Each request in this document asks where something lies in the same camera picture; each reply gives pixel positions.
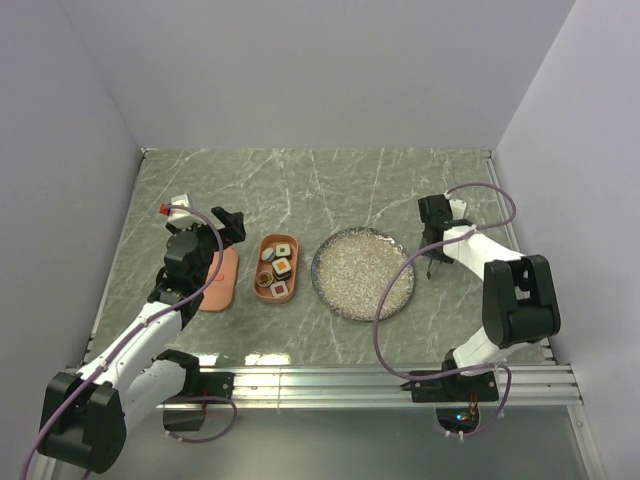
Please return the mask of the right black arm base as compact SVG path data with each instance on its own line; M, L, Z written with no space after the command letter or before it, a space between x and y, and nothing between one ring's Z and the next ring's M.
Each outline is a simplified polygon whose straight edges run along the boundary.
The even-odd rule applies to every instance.
M441 369L403 372L401 390L409 392L413 403L494 402L499 399L494 365L481 363L458 367L452 358Z

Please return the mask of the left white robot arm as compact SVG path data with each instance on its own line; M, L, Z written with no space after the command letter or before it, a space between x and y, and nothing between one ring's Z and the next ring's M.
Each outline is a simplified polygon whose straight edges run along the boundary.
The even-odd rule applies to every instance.
M198 312L225 249L245 240L244 216L222 207L204 215L184 197L160 211L171 236L153 290L106 350L77 372L49 381L32 454L101 474L115 463L128 431L157 406L234 404L232 375L221 374L218 386L206 387L198 358L165 345Z

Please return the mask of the small noodle soup cup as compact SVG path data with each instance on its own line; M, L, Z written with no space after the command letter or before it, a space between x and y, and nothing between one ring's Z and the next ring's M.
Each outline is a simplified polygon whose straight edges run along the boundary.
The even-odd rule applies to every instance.
M260 288L268 288L273 283L273 275L270 271L260 271L255 278L255 283Z

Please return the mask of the green sushi roll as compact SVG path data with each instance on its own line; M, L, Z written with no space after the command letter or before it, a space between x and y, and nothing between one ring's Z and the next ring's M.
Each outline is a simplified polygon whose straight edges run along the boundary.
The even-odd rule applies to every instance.
M290 258L292 255L292 246L290 243L278 243L274 246L276 258Z

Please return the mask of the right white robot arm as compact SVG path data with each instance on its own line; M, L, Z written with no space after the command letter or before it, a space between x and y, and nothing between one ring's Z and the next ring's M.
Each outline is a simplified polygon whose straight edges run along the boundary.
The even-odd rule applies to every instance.
M492 240L464 217L466 203L445 194L418 200L420 249L430 260L458 263L482 282L482 326L450 352L442 391L460 400L476 386L479 365L497 365L528 344L556 335L561 317L549 261Z

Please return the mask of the red sushi roll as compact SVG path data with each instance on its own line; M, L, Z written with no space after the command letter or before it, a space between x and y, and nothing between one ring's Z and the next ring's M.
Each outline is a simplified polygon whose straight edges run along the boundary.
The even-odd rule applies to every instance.
M277 281L270 285L270 292L274 299L281 299L289 294L289 288L285 281Z

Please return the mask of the orange sushi roll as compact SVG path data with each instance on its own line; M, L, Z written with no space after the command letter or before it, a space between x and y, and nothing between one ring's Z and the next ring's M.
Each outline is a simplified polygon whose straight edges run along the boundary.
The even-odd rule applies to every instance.
M272 273L276 281L285 281L292 275L292 266L285 257L276 258L272 263Z

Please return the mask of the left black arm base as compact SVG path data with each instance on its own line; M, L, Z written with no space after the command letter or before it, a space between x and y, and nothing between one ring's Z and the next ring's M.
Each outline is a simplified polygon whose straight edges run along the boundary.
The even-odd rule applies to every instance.
M179 433L199 432L208 417L210 405L228 405L232 408L230 424L221 433L207 438L207 441L226 434L237 418L237 407L232 401L235 374L231 372L203 371L198 357L165 350L158 360L169 361L185 374L181 389L166 401L170 405L163 412L163 426L169 436L178 440Z

